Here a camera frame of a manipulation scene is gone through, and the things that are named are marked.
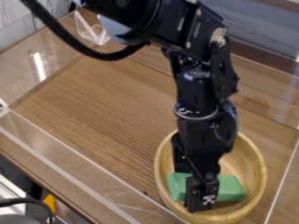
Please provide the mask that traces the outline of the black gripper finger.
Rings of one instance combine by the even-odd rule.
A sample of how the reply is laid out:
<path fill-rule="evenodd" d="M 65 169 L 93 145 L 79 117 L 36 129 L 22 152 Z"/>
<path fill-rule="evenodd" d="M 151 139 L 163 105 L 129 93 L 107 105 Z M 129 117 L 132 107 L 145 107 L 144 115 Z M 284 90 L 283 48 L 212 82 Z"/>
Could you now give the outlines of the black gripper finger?
<path fill-rule="evenodd" d="M 179 142 L 179 138 L 173 136 L 171 138 L 172 143 L 172 164 L 173 164 L 173 171 L 180 173 L 192 173 L 192 168 L 187 157 L 181 152 L 181 145 Z"/>
<path fill-rule="evenodd" d="M 213 174 L 207 174 L 203 180 L 195 177 L 187 178 L 184 207 L 191 214 L 213 208 L 219 189 L 219 178 Z"/>

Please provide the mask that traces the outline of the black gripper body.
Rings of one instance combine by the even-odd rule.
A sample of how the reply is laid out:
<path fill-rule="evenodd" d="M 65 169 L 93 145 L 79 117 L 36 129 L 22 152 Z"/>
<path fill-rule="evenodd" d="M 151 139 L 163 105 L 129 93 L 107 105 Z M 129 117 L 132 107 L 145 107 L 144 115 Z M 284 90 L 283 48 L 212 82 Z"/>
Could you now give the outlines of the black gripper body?
<path fill-rule="evenodd" d="M 191 174 L 203 180 L 207 174 L 220 174 L 220 158 L 232 151 L 237 136 L 237 111 L 231 100 L 225 100 L 217 112 L 208 118 L 177 119 L 181 153 L 191 165 Z"/>

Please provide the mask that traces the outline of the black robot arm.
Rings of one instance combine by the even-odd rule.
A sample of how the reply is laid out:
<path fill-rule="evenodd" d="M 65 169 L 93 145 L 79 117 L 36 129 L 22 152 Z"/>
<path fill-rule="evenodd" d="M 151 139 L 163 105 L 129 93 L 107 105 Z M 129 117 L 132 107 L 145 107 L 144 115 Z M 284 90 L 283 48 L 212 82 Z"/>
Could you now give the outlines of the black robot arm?
<path fill-rule="evenodd" d="M 239 76 L 223 18 L 200 0 L 79 0 L 79 5 L 100 15 L 112 39 L 161 47 L 176 85 L 172 165 L 191 175 L 184 207 L 189 213 L 211 210 L 220 192 L 220 159 L 232 151 L 239 130 L 229 100 Z"/>

